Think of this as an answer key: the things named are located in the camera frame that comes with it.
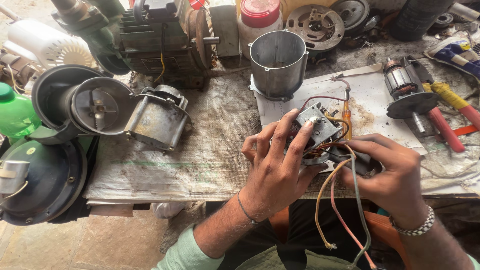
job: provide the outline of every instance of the hand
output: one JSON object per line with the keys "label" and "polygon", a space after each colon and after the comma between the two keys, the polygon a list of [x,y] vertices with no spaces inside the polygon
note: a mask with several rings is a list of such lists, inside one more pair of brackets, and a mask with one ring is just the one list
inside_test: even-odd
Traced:
{"label": "hand", "polygon": [[[420,154],[380,135],[358,136],[347,141],[353,150],[370,155],[385,166],[385,171],[370,179],[357,176],[360,194],[388,211],[398,227],[420,227],[428,216],[421,197]],[[338,177],[353,189],[353,174],[342,167]]]}
{"label": "hand", "polygon": [[240,191],[245,211],[257,222],[263,221],[300,198],[313,177],[328,166],[309,166],[299,174],[301,158],[312,135],[313,124],[307,121],[284,155],[287,135],[298,109],[270,123],[259,134],[247,137],[242,153],[250,161],[247,184]]}

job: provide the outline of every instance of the bolt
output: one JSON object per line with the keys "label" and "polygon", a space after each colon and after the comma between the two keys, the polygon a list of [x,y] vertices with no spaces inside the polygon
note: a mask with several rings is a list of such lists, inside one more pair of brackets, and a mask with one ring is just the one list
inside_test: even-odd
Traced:
{"label": "bolt", "polygon": [[90,6],[87,11],[88,11],[88,14],[95,15],[97,13],[98,9],[96,9],[95,6]]}

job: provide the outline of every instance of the white plastic container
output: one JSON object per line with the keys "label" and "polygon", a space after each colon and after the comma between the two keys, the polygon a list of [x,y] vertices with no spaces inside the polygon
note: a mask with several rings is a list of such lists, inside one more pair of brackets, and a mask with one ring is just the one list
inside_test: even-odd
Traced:
{"label": "white plastic container", "polygon": [[283,29],[280,0],[264,0],[261,5],[259,3],[258,0],[242,0],[240,4],[241,14],[238,18],[240,48],[248,59],[250,59],[248,44],[263,34]]}

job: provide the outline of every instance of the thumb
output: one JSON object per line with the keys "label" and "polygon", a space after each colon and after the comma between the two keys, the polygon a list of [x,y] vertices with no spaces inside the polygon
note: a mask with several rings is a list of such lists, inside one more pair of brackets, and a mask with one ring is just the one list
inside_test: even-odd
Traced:
{"label": "thumb", "polygon": [[[353,181],[353,173],[350,168],[347,167],[342,167],[340,170],[338,170],[336,174],[336,178],[340,179],[343,184],[351,189],[355,190],[355,183]],[[357,175],[357,184],[359,186],[359,192],[360,194],[366,195],[368,193],[368,187],[367,187],[367,180],[365,180],[363,177]]]}
{"label": "thumb", "polygon": [[299,174],[299,180],[297,182],[297,193],[299,196],[302,196],[305,193],[312,179],[319,172],[326,170],[327,168],[328,164],[322,163],[319,165],[308,166],[307,168],[303,169]]}

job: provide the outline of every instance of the pink wire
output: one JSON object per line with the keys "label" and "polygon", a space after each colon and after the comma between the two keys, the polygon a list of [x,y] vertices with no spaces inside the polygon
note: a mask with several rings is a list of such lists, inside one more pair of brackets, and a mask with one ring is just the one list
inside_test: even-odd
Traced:
{"label": "pink wire", "polygon": [[[350,234],[350,236],[353,238],[353,240],[357,243],[357,245],[359,246],[359,248],[360,248],[360,249],[363,249],[363,246],[362,246],[362,244],[360,244],[360,241],[355,237],[355,235],[353,235],[352,231],[348,228],[348,226],[347,226],[347,224],[345,223],[345,221],[343,221],[342,216],[340,216],[340,213],[339,213],[338,210],[336,209],[335,200],[333,199],[334,186],[335,186],[335,177],[336,177],[336,174],[335,174],[335,175],[333,176],[333,178],[332,178],[331,187],[330,187],[330,200],[332,201],[333,211],[335,211],[335,214],[336,214],[336,216],[338,217],[338,219],[340,220],[340,222],[342,223],[343,227],[345,228],[345,230],[347,230],[348,234]],[[377,269],[377,266],[373,263],[372,259],[370,258],[370,256],[368,256],[367,252],[365,252],[365,257],[367,257],[368,263],[370,263],[370,268],[371,268],[371,269]]]}

